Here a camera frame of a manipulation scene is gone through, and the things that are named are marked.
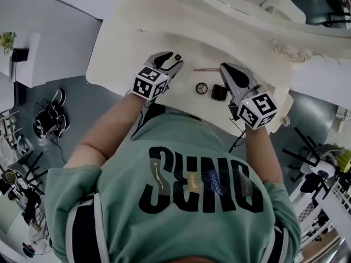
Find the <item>green printed t-shirt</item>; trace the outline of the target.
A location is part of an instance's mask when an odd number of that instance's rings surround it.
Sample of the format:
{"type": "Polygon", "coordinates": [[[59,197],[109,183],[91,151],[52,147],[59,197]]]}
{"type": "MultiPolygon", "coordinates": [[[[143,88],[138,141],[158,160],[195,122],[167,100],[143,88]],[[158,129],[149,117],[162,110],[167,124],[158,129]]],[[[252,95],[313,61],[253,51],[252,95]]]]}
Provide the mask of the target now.
{"type": "Polygon", "coordinates": [[[52,168],[45,211],[54,254],[98,263],[97,193],[112,263],[206,259],[216,263],[293,263],[301,229],[283,183],[262,183],[198,119],[167,112],[148,120],[101,167],[52,168]]]}

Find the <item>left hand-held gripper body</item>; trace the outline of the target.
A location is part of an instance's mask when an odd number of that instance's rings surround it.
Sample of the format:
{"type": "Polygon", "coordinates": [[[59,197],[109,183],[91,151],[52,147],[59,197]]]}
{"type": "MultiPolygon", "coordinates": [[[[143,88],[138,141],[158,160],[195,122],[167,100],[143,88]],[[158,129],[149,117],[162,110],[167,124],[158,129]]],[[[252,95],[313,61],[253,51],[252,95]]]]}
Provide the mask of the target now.
{"type": "Polygon", "coordinates": [[[150,64],[144,64],[135,76],[133,93],[147,101],[153,101],[166,91],[170,81],[169,69],[156,69],[150,64]]]}

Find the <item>yellow green panel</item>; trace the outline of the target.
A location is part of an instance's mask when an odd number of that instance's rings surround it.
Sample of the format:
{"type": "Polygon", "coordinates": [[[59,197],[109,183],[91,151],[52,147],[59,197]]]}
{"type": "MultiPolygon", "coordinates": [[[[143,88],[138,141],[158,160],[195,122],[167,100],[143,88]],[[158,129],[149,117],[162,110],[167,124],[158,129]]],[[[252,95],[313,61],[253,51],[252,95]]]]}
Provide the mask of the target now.
{"type": "Polygon", "coordinates": [[[342,148],[343,153],[336,157],[340,171],[348,173],[351,169],[351,150],[342,148]]]}

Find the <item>white shelf unit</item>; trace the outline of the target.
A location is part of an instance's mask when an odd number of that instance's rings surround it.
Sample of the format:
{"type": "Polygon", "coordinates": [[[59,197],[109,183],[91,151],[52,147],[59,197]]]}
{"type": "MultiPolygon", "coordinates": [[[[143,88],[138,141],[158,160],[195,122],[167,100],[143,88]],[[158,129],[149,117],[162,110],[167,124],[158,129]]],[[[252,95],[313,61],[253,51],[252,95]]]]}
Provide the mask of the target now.
{"type": "MultiPolygon", "coordinates": [[[[41,35],[26,31],[16,32],[14,48],[29,48],[28,60],[16,63],[16,82],[19,82],[29,88],[33,87],[33,72],[35,68],[36,54],[39,46],[41,35]]],[[[0,47],[0,72],[7,76],[9,80],[9,63],[12,52],[4,55],[0,47]]]]}

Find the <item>grey black-legged chair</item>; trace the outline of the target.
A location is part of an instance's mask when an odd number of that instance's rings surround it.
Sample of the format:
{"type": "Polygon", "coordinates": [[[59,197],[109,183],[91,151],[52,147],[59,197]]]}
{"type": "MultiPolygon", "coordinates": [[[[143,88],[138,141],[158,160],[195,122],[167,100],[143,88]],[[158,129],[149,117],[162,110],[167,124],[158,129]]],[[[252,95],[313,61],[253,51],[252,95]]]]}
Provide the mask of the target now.
{"type": "MultiPolygon", "coordinates": [[[[302,162],[302,165],[303,165],[303,163],[307,163],[307,164],[315,167],[321,159],[323,161],[326,161],[327,159],[335,159],[336,160],[336,157],[343,153],[343,150],[340,147],[335,146],[335,145],[331,145],[331,144],[323,144],[323,145],[318,144],[317,145],[310,136],[304,136],[298,128],[295,128],[295,132],[298,134],[298,136],[305,143],[305,146],[303,146],[301,148],[301,150],[299,151],[298,154],[293,153],[285,148],[282,151],[283,151],[283,153],[302,162]]],[[[303,174],[300,171],[300,168],[302,165],[290,164],[288,166],[290,169],[299,171],[299,174],[295,178],[294,177],[290,178],[290,180],[292,182],[296,182],[303,175],[307,175],[307,174],[303,174]]],[[[340,167],[337,164],[335,176],[337,175],[337,173],[339,171],[340,171],[340,167]]]]}

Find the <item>white round robot head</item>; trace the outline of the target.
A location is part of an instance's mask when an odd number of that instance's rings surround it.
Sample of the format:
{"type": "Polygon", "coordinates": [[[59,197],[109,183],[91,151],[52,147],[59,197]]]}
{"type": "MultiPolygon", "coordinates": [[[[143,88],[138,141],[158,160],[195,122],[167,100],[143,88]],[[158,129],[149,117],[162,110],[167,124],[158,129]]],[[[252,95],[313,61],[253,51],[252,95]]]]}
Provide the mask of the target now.
{"type": "Polygon", "coordinates": [[[337,162],[335,159],[327,159],[326,161],[323,161],[321,159],[315,167],[307,163],[303,163],[303,165],[300,168],[300,171],[303,174],[314,173],[324,179],[329,179],[335,176],[336,167],[337,167],[337,162]]]}

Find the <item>person's left forearm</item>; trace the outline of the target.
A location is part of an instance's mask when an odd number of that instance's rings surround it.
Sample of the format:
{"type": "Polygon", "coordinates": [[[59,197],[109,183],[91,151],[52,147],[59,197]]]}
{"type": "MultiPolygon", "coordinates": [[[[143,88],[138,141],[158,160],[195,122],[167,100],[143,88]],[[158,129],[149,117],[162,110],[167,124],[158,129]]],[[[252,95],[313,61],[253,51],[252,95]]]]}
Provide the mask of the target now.
{"type": "Polygon", "coordinates": [[[129,93],[113,105],[79,141],[65,168],[104,165],[131,130],[144,104],[145,99],[129,93]]]}

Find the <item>white ornate dressing table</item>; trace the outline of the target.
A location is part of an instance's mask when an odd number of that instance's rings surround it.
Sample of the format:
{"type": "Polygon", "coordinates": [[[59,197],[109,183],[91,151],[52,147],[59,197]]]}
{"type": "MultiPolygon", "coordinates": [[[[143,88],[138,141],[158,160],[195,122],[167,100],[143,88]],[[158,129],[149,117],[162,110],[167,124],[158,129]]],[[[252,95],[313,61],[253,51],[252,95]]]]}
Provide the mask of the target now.
{"type": "Polygon", "coordinates": [[[179,54],[184,66],[171,83],[170,90],[158,97],[159,104],[198,116],[220,129],[239,135],[243,121],[233,122],[228,102],[213,100],[209,94],[199,95],[195,87],[222,84],[219,72],[195,72],[196,68],[219,68],[222,62],[232,62],[256,73],[269,84],[325,99],[338,105],[344,99],[338,91],[327,87],[347,80],[351,60],[336,60],[316,55],[305,62],[289,62],[275,58],[270,51],[250,49],[248,44],[231,40],[207,44],[197,38],[160,30],[160,18],[148,16],[136,0],[115,0],[113,14],[103,21],[86,73],[89,83],[100,85],[118,95],[132,90],[136,74],[147,58],[155,53],[172,51],[179,54]],[[161,32],[155,37],[128,37],[118,34],[121,27],[136,27],[161,32]]]}

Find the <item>black headset on floor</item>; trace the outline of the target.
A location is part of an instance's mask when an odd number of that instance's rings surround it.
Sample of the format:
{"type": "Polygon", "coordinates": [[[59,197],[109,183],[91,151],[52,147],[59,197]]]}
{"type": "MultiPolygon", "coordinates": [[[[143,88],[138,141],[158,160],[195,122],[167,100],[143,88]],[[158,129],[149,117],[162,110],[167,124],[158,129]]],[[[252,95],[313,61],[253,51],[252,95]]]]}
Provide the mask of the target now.
{"type": "Polygon", "coordinates": [[[66,90],[59,88],[52,100],[43,104],[35,114],[32,126],[39,138],[60,139],[63,132],[69,129],[69,119],[64,110],[65,101],[66,90]]]}

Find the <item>person's right forearm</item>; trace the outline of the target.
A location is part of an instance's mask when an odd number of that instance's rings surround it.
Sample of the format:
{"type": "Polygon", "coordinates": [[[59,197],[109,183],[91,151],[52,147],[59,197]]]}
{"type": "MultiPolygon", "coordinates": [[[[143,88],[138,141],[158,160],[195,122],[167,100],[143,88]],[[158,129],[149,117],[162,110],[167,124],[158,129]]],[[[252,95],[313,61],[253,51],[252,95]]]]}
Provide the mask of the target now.
{"type": "Polygon", "coordinates": [[[252,130],[245,125],[246,159],[262,183],[283,183],[282,170],[265,127],[252,130]]]}

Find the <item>green potted plant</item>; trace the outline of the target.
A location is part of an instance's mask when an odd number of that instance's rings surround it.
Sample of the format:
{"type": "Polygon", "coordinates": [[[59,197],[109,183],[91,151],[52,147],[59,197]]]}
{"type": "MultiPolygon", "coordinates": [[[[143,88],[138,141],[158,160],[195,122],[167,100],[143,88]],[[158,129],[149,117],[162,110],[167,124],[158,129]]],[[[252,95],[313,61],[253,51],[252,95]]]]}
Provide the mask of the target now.
{"type": "Polygon", "coordinates": [[[15,38],[15,32],[4,32],[0,35],[0,47],[3,49],[4,55],[13,51],[15,38]]]}

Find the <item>square black compact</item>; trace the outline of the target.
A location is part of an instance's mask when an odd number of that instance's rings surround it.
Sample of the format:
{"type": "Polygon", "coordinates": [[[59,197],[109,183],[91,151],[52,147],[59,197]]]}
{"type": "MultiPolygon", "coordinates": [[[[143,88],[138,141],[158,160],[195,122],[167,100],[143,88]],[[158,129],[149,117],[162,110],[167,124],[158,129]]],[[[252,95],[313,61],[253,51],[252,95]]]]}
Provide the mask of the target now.
{"type": "Polygon", "coordinates": [[[214,84],[211,92],[211,98],[216,101],[225,102],[227,100],[228,91],[225,86],[214,84]]]}

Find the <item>black box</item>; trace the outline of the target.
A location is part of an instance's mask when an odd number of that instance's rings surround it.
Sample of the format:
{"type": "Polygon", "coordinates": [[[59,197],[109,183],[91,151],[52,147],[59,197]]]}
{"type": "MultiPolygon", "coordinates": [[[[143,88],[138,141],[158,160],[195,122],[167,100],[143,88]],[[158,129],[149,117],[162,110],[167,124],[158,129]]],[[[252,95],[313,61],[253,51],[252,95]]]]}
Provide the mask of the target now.
{"type": "Polygon", "coordinates": [[[25,62],[28,60],[29,48],[14,48],[12,52],[12,62],[25,62]]]}

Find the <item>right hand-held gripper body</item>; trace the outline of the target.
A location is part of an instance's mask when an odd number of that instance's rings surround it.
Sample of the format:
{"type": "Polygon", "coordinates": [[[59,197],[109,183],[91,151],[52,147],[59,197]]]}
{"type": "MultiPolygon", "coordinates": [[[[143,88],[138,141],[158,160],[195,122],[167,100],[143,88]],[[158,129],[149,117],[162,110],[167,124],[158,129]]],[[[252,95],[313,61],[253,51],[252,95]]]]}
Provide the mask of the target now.
{"type": "Polygon", "coordinates": [[[234,120],[242,119],[252,130],[261,128],[272,121],[277,113],[277,106],[271,93],[260,92],[257,85],[248,92],[241,93],[230,100],[229,110],[234,120]]]}

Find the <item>oval white framed mirror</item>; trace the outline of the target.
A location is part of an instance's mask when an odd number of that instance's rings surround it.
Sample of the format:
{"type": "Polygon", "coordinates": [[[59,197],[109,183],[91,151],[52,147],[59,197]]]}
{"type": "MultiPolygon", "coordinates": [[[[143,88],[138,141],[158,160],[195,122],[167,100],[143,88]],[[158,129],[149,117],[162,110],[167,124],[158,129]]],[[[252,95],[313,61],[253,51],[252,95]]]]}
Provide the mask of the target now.
{"type": "Polygon", "coordinates": [[[307,25],[290,0],[136,1],[160,18],[160,30],[207,44],[231,40],[295,63],[316,55],[351,60],[351,30],[307,25]]]}

